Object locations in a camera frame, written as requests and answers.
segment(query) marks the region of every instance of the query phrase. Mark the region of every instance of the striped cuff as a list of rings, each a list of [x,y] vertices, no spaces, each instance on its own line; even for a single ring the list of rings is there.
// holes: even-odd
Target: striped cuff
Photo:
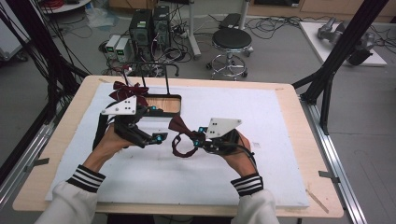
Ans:
[[[79,165],[72,177],[66,182],[78,188],[85,189],[88,192],[96,193],[105,178],[105,175]]]
[[[264,189],[262,177],[256,173],[231,181],[239,196],[251,195]]]

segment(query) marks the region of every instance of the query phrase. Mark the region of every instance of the person's right hand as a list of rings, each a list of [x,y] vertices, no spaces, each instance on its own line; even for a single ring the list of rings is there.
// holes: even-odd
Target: person's right hand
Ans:
[[[243,146],[250,150],[250,143],[248,139],[242,135],[240,132],[239,133],[239,140],[238,140],[238,145]],[[241,175],[241,177],[244,177],[246,175],[252,175],[256,173],[256,169],[254,168],[254,165],[252,164],[250,158],[248,155],[240,148],[237,148],[235,153],[226,155],[226,156],[221,156],[224,160],[227,161],[227,163],[231,166],[231,168],[235,169],[235,171]]]

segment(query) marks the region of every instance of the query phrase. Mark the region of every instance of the black bracket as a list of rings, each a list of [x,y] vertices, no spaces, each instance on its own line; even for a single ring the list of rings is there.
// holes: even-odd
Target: black bracket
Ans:
[[[25,166],[24,169],[23,169],[23,171],[26,172],[26,173],[30,173],[30,172],[32,172],[32,170],[33,170],[33,168],[34,168],[35,166],[48,164],[49,162],[50,162],[50,158],[45,158],[45,159],[41,159],[41,160],[36,160],[36,161],[33,162],[32,165],[30,165],[30,166]]]
[[[174,64],[174,63],[141,63],[141,62],[133,62],[133,63],[130,63],[130,64],[136,64],[137,73],[141,73],[142,74],[142,81],[143,81],[143,86],[144,87],[146,87],[146,80],[145,80],[145,77],[143,76],[143,73],[141,72],[142,71],[142,65],[161,65],[161,66],[163,66],[165,68],[164,69],[164,74],[165,74],[165,82],[166,82],[166,93],[170,94],[170,92],[169,92],[169,82],[168,82],[168,72],[167,72],[166,67],[167,66],[174,66],[176,68],[175,76],[178,77],[179,68],[178,68],[177,64]]]
[[[308,90],[301,95],[302,101],[307,101],[309,105],[315,105],[323,92],[320,127],[327,135],[332,80],[387,2],[388,0],[365,0],[319,70],[292,84],[294,89],[298,89],[311,83]]]
[[[334,183],[334,184],[339,184],[341,183],[340,177],[336,177],[334,175],[332,175],[329,172],[324,172],[324,171],[319,171],[319,176],[321,177],[326,177],[326,178],[330,178],[330,180]]]

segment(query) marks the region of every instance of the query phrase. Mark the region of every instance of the dark red ribbon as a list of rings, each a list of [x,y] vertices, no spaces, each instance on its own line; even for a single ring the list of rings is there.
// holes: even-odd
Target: dark red ribbon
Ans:
[[[113,92],[110,93],[110,97],[116,101],[123,101],[131,96],[136,96],[136,101],[141,105],[149,105],[145,99],[145,95],[148,93],[148,87],[140,87],[139,83],[134,84],[134,86],[130,87],[122,82],[115,81],[113,85]]]
[[[177,157],[188,158],[188,157],[192,156],[198,150],[198,147],[195,147],[191,151],[188,151],[187,153],[184,153],[184,154],[177,151],[177,145],[178,145],[178,143],[180,143],[180,140],[181,140],[180,136],[182,134],[186,134],[192,141],[194,141],[194,140],[205,141],[205,134],[190,131],[190,129],[187,128],[183,119],[179,115],[176,115],[171,119],[171,121],[169,122],[168,128],[172,131],[178,132],[178,135],[172,141],[172,149],[173,149],[172,152]]]

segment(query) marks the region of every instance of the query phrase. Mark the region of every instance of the cardboard box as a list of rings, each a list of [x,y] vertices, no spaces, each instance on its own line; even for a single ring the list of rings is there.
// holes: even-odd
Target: cardboard box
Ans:
[[[121,12],[134,12],[137,8],[154,9],[158,0],[109,0],[111,9]]]

